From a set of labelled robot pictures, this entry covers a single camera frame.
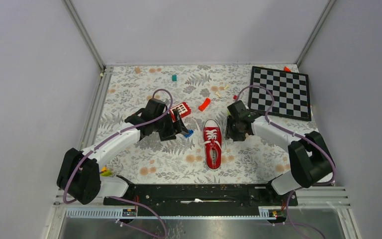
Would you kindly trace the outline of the red white window brick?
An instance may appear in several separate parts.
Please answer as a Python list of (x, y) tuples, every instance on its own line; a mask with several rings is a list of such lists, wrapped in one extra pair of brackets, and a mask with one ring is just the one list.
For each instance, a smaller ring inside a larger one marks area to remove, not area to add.
[(188, 104), (187, 104), (186, 102), (182, 102), (182, 103), (180, 103), (180, 104), (178, 104), (178, 105), (176, 105), (176, 106), (174, 106), (174, 107), (172, 107), (172, 108), (170, 109), (170, 112), (171, 112), (171, 118), (172, 118), (173, 122), (176, 121), (176, 118), (175, 118), (175, 116), (174, 116), (174, 110), (177, 110), (177, 111), (178, 111), (179, 116), (180, 116), (181, 118), (184, 118), (184, 117), (186, 117), (186, 116), (188, 116), (188, 115), (191, 114), (191, 109), (190, 109), (190, 107), (188, 106)]

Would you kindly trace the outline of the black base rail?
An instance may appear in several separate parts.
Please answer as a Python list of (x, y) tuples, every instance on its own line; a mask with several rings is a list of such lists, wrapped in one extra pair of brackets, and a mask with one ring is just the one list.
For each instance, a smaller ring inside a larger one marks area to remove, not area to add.
[(259, 207), (281, 209), (278, 196), (265, 184), (132, 184), (123, 196), (159, 216), (258, 216)]

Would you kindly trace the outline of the yellow green block stack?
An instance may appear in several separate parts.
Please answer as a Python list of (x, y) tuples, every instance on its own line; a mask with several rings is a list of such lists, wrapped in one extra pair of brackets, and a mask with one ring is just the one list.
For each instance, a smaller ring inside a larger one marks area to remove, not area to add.
[(111, 175), (112, 175), (112, 172), (107, 167), (103, 167), (102, 170), (100, 171), (100, 176), (102, 177), (109, 177)]

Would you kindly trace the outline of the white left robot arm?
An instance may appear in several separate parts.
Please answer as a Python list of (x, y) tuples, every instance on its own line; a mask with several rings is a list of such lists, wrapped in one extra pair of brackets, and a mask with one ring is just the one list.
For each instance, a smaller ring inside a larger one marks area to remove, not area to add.
[(133, 189), (120, 177), (104, 177), (103, 167), (127, 147), (156, 132), (160, 141), (174, 140), (178, 134), (187, 135), (189, 130), (182, 121), (179, 109), (169, 109), (158, 99), (150, 99), (146, 107), (130, 115), (120, 128), (108, 138), (82, 150), (69, 149), (61, 165), (56, 181), (70, 195), (85, 205), (96, 197), (115, 197), (127, 205), (134, 200)]

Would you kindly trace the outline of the orange red curved block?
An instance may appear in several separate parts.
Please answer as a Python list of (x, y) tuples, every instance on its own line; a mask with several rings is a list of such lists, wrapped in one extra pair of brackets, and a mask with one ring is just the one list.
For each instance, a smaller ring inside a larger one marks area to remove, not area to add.
[(203, 112), (209, 106), (210, 103), (211, 103), (211, 99), (210, 98), (206, 98), (204, 100), (204, 102), (198, 107), (198, 109), (201, 112)]

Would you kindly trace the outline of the floral patterned table mat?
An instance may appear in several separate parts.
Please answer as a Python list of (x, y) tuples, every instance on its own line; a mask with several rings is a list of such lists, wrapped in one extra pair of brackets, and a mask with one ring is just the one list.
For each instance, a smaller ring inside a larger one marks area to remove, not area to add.
[[(250, 65), (117, 66), (109, 70), (105, 102), (96, 141), (120, 127), (151, 98), (175, 105), (186, 102), (191, 114), (184, 118), (193, 135), (160, 141), (157, 133), (127, 147), (107, 164), (108, 169), (133, 183), (266, 183), (290, 170), (288, 154), (264, 138), (248, 136), (243, 142), (224, 140), (221, 165), (211, 170), (205, 162), (202, 128), (208, 119), (226, 128), (227, 106), (234, 95), (248, 99)], [(198, 107), (206, 98), (209, 106)]]

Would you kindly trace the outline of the black grey chessboard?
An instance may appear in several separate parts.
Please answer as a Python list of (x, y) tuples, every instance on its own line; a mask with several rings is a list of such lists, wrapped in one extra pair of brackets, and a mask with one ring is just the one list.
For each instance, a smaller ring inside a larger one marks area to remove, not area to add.
[(274, 100), (261, 88), (251, 88), (248, 96), (248, 108), (252, 111), (269, 112), (294, 120), (311, 121), (309, 76), (302, 73), (287, 72), (264, 67), (252, 67), (251, 85), (261, 85), (273, 94)]

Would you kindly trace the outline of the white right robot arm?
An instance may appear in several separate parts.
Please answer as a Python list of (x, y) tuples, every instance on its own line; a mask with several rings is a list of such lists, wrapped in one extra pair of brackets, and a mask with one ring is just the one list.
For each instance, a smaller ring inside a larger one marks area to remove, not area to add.
[(251, 111), (238, 100), (227, 107), (226, 139), (244, 141), (247, 135), (268, 140), (288, 153), (290, 171), (268, 183), (265, 197), (278, 205), (285, 194), (299, 188), (309, 188), (329, 174), (335, 164), (322, 135), (317, 131), (301, 135), (269, 119), (262, 111)]

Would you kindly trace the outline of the blue plastic toy piece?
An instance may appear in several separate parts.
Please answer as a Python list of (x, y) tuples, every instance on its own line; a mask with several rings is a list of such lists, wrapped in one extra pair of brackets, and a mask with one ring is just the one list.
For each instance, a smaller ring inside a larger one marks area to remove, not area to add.
[(189, 129), (187, 134), (184, 134), (185, 138), (189, 138), (193, 135), (193, 130)]

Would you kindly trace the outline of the red canvas sneaker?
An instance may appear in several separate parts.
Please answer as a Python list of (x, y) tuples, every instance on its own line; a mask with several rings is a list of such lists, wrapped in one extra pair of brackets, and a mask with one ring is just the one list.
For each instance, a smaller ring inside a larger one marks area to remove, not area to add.
[(206, 164), (209, 169), (216, 170), (221, 165), (222, 132), (214, 119), (208, 119), (202, 130)]

